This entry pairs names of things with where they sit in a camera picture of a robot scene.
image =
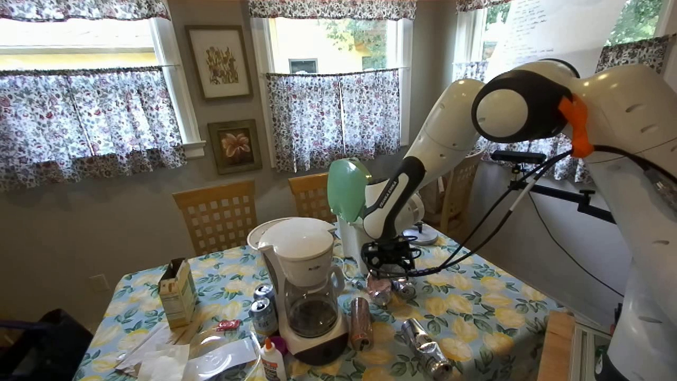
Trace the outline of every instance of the wooden chair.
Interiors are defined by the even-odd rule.
[[[449,176],[445,187],[441,230],[455,242],[469,238],[469,203],[474,176],[480,168],[480,155],[466,156]]]
[[[257,226],[255,181],[174,195],[185,214],[195,253],[242,246]]]
[[[331,203],[326,197],[326,181],[326,171],[289,178],[299,215],[334,222],[334,214],[331,212]]]

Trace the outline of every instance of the bottle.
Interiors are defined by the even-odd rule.
[[[261,359],[270,381],[289,381],[284,358],[272,338],[268,338],[268,342],[262,345]]]

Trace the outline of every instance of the table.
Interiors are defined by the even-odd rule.
[[[442,263],[458,244],[441,232],[422,248],[418,266]],[[336,264],[355,276],[353,259],[336,244]],[[249,319],[253,292],[270,284],[262,259],[249,246],[191,259],[199,294],[201,327],[220,319]],[[116,355],[133,346],[166,319],[158,281],[166,266],[125,276],[88,350],[77,378],[127,378],[114,373]],[[362,290],[347,286],[338,299],[343,312]],[[400,338],[400,324],[418,318],[461,371],[459,378],[536,378],[545,345],[547,318],[560,304],[480,256],[453,268],[418,279],[416,303],[393,301],[387,309],[371,304],[374,342],[347,350],[336,362],[310,367],[291,362],[292,378],[427,378],[416,354]]]

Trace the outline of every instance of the coffee maker lid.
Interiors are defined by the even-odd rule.
[[[332,250],[332,225],[317,218],[287,218],[262,232],[259,246],[272,246],[287,261],[310,261]]]

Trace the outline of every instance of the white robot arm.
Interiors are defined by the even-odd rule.
[[[586,159],[634,251],[610,358],[628,378],[677,378],[677,301],[672,297],[677,287],[677,95],[650,68],[623,65],[577,78],[572,65],[551,59],[487,85],[453,83],[398,173],[366,203],[359,222],[364,238],[373,246],[398,237],[397,218],[409,197],[453,170],[479,135],[524,141],[557,135],[567,125],[573,152]],[[369,268],[392,263],[414,268],[414,259],[374,256]]]

